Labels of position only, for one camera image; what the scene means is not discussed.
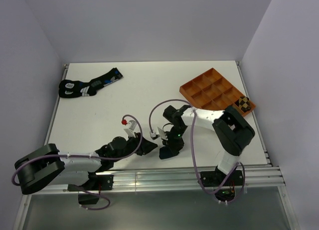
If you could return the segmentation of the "dark navy sock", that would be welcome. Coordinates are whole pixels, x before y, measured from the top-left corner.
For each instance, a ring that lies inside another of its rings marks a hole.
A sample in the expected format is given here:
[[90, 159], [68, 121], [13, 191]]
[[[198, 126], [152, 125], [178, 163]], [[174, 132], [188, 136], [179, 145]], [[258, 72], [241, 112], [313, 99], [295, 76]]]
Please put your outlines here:
[[177, 155], [179, 155], [179, 151], [171, 149], [168, 146], [163, 146], [159, 149], [159, 158], [161, 160], [173, 158]]

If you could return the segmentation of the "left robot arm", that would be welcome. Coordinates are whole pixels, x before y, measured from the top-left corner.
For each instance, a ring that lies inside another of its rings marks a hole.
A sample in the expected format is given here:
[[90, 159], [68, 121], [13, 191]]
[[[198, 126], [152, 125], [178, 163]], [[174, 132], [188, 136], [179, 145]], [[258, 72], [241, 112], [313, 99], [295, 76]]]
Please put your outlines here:
[[24, 195], [36, 193], [49, 185], [76, 185], [85, 190], [97, 187], [97, 173], [108, 171], [115, 162], [131, 155], [143, 156], [157, 148], [139, 132], [127, 139], [117, 136], [110, 143], [89, 154], [62, 153], [49, 143], [18, 160], [14, 167], [17, 186]]

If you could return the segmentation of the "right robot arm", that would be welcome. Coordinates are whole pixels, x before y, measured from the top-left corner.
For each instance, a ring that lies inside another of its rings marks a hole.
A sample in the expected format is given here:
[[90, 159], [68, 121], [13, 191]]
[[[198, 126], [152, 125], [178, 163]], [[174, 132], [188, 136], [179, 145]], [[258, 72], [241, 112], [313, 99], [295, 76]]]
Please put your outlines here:
[[169, 131], [159, 130], [163, 147], [159, 150], [161, 160], [175, 157], [184, 147], [183, 134], [193, 119], [195, 126], [212, 130], [216, 133], [223, 149], [222, 160], [217, 165], [216, 181], [227, 185], [233, 179], [231, 170], [239, 162], [240, 156], [255, 136], [255, 131], [241, 114], [232, 106], [225, 110], [212, 111], [184, 105], [179, 109], [168, 106], [163, 117], [172, 124]]

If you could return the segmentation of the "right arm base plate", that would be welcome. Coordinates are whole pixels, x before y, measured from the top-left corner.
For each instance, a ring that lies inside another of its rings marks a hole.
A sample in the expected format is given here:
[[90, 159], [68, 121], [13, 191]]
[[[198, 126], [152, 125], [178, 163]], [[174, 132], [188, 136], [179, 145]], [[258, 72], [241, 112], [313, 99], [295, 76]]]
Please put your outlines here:
[[[201, 171], [200, 179], [204, 187], [218, 187], [225, 179], [226, 174], [219, 170]], [[242, 186], [244, 181], [241, 170], [235, 170], [225, 181], [223, 186]]]

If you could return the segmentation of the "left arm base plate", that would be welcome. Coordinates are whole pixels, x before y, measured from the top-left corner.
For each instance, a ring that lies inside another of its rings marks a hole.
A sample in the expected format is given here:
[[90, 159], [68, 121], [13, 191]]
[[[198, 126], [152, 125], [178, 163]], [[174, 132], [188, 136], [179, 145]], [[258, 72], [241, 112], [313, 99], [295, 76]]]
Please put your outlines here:
[[67, 181], [68, 191], [108, 191], [113, 187], [113, 175], [96, 175], [95, 173], [80, 172]]

